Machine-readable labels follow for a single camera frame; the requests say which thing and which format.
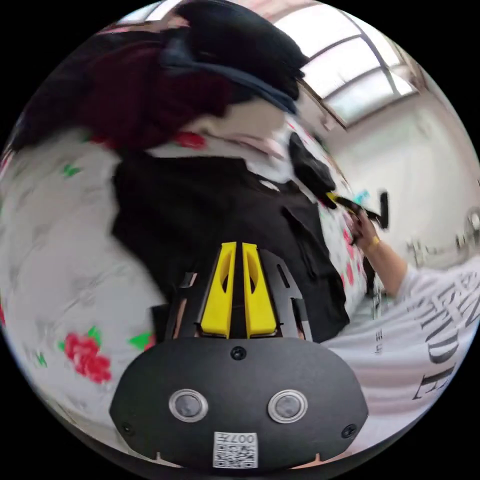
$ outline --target white t-shirt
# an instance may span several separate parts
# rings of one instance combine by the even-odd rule
[[[342,457],[428,410],[460,367],[480,318],[480,257],[447,271],[409,267],[396,301],[323,343],[355,372],[369,417]]]

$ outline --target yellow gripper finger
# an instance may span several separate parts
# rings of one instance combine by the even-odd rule
[[[277,332],[277,322],[257,246],[243,243],[242,249],[246,336],[251,338],[274,335]]]
[[[200,323],[201,330],[205,335],[225,338],[230,335],[236,250],[236,242],[221,244],[218,262]]]

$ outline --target white wall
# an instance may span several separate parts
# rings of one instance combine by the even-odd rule
[[[384,238],[409,260],[410,238],[453,245],[467,210],[480,206],[479,160],[458,121],[427,92],[327,140],[354,190],[367,189],[374,198],[388,191],[391,227]],[[370,205],[378,209],[376,198]]]

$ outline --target green leaf print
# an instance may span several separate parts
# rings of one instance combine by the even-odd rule
[[[100,333],[100,330],[96,326],[93,326],[88,333],[86,334],[87,337],[90,337],[91,339],[94,339],[98,347],[102,346],[102,335]]]
[[[141,335],[134,336],[131,338],[128,343],[133,345],[136,349],[145,350],[146,346],[150,342],[151,333],[142,333]]]
[[[81,168],[74,167],[70,164],[65,165],[63,168],[63,176],[67,179],[73,177],[74,175],[80,173],[82,171]]]
[[[36,354],[36,359],[38,360],[38,363],[40,364],[40,366],[42,367],[47,367],[47,362],[45,361],[45,357],[44,357],[44,354],[43,353],[37,353]]]

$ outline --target window frame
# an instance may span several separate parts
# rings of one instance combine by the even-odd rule
[[[361,122],[362,120],[366,119],[366,118],[369,118],[373,115],[375,115],[377,112],[393,105],[393,104],[396,104],[400,101],[403,101],[404,99],[406,98],[409,98],[411,97],[412,95],[415,95],[415,94],[418,94],[418,90],[416,88],[413,88],[412,92],[409,92],[407,94],[400,94],[400,92],[398,91],[397,89],[397,86],[395,84],[395,81],[394,81],[394,74],[392,72],[392,70],[394,69],[397,69],[399,67],[407,67],[409,70],[410,67],[408,66],[404,56],[402,55],[402,52],[396,48],[395,44],[392,42],[392,41],[389,41],[388,38],[386,38],[386,40],[388,41],[389,45],[391,46],[391,48],[393,49],[394,53],[396,54],[397,58],[398,58],[398,63],[395,63],[394,65],[390,66],[387,64],[387,62],[385,61],[385,59],[382,57],[382,55],[380,54],[378,48],[376,47],[376,45],[374,44],[374,42],[372,41],[372,39],[369,37],[369,35],[364,31],[364,29],[346,12],[344,12],[343,10],[340,10],[338,8],[335,8],[333,6],[330,6],[330,5],[327,5],[327,4],[323,4],[323,5],[326,5],[327,7],[329,8],[332,8],[332,9],[335,9],[337,10],[341,15],[343,15],[349,22],[351,22],[359,31],[358,34],[356,35],[350,35],[348,37],[345,37],[343,39],[340,39],[340,40],[337,40],[335,41],[334,43],[322,48],[321,50],[319,50],[318,52],[314,53],[313,55],[311,55],[309,58],[308,58],[308,62],[306,63],[306,65],[308,65],[310,62],[312,62],[313,60],[315,60],[316,58],[324,55],[326,52],[328,52],[329,50],[331,50],[332,48],[334,47],[337,47],[338,45],[342,45],[346,42],[350,42],[351,40],[355,40],[355,39],[362,39],[367,45],[368,47],[370,48],[370,50],[373,52],[373,54],[375,55],[375,57],[377,58],[378,60],[378,63],[379,63],[379,66],[375,67],[375,68],[372,68],[370,70],[367,70],[363,73],[361,73],[360,75],[357,75],[356,77],[352,78],[351,80],[348,80],[346,81],[344,84],[342,84],[341,86],[339,86],[338,88],[336,88],[334,91],[330,92],[328,95],[326,95],[325,97],[322,97],[320,96],[310,85],[309,83],[305,80],[305,79],[302,79],[300,80],[300,85],[301,87],[306,91],[306,93],[313,97],[313,99],[344,129],[344,130],[347,130],[348,128],[358,124],[359,122]],[[299,8],[298,10],[303,10],[303,9],[307,9],[311,7],[311,5],[306,5],[306,6],[303,6],[302,8]],[[378,108],[374,108],[372,111],[368,110],[365,112],[364,115],[360,115],[358,118],[356,118],[355,120],[353,121],[350,121],[350,122],[345,122],[343,121],[340,116],[332,109],[330,108],[327,104],[326,104],[326,101],[331,98],[331,97],[334,97],[337,93],[341,92],[342,90],[348,88],[348,87],[351,87],[353,85],[355,85],[356,83],[358,83],[359,81],[373,75],[373,74],[376,74],[377,72],[379,71],[382,71],[392,89],[392,92],[393,92],[393,98],[392,100],[390,100],[389,102],[387,102],[385,105],[382,105]]]

